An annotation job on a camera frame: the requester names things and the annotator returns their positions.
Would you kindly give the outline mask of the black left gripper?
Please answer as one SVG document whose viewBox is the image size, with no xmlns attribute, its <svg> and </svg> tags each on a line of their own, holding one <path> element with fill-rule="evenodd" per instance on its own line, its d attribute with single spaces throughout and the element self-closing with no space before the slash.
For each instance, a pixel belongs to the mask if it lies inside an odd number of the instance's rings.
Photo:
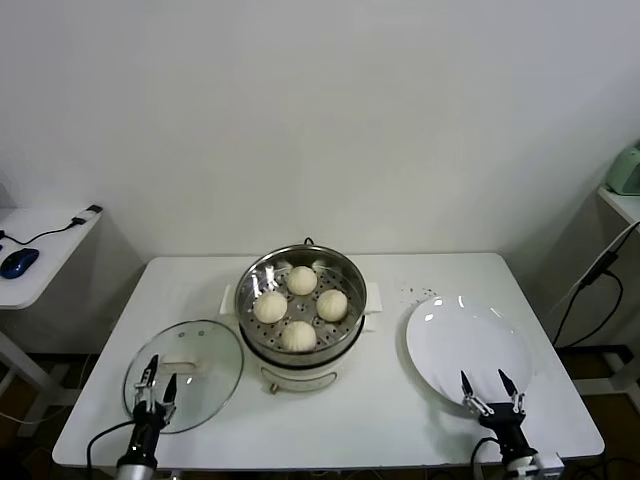
<svg viewBox="0 0 640 480">
<path fill-rule="evenodd" d="M 177 374 L 173 373 L 165 388 L 162 402 L 148 401 L 154 396 L 154 381 L 158 369 L 159 356 L 153 355 L 142 372 L 140 380 L 134 385 L 134 399 L 143 400 L 133 410 L 134 427 L 128 444 L 128 451 L 135 453 L 154 453 L 161 430 L 170 421 L 176 406 Z"/>
</svg>

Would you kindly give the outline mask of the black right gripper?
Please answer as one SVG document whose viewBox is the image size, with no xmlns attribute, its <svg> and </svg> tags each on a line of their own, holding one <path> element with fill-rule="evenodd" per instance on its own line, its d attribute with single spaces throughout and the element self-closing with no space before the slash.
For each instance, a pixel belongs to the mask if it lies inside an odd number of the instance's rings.
<svg viewBox="0 0 640 480">
<path fill-rule="evenodd" d="M 503 387 L 510 402 L 489 406 L 475 395 L 471 383 L 463 370 L 460 371 L 463 404 L 479 417 L 481 426 L 496 435 L 501 453 L 530 453 L 531 447 L 521 429 L 526 417 L 525 393 L 518 390 L 514 381 L 502 370 L 498 370 Z"/>
</svg>

